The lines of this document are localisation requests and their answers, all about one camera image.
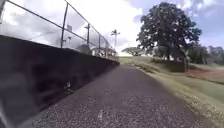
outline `green grass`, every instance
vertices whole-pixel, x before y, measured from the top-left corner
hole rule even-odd
[[[123,64],[134,64],[140,67],[175,96],[183,99],[193,112],[210,119],[217,127],[224,127],[224,86],[222,84],[190,78],[180,72],[182,67],[178,63],[171,64],[149,57],[126,57],[120,58],[120,61]],[[191,67],[197,70],[210,70],[209,68],[211,67],[202,65]]]

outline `paved path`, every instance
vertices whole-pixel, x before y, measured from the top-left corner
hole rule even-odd
[[[209,121],[195,115],[154,79],[131,66],[120,66],[101,76],[42,112],[32,125],[32,128],[211,128]]]

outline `field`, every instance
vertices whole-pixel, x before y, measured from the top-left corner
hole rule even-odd
[[[224,70],[222,67],[184,65],[149,57],[123,57],[122,64],[139,67],[149,76],[157,79],[164,87],[196,114],[210,119],[215,126],[224,127]]]

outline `palm tree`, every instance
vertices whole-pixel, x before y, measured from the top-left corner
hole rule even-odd
[[[120,32],[117,32],[116,29],[114,29],[114,31],[111,32],[111,35],[115,35],[115,44],[114,44],[114,49],[116,49],[116,45],[117,45],[117,35],[121,34]]]

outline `tree trunk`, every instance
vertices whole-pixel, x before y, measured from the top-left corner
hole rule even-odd
[[[169,48],[167,48],[166,58],[168,61],[170,61],[170,49]]]

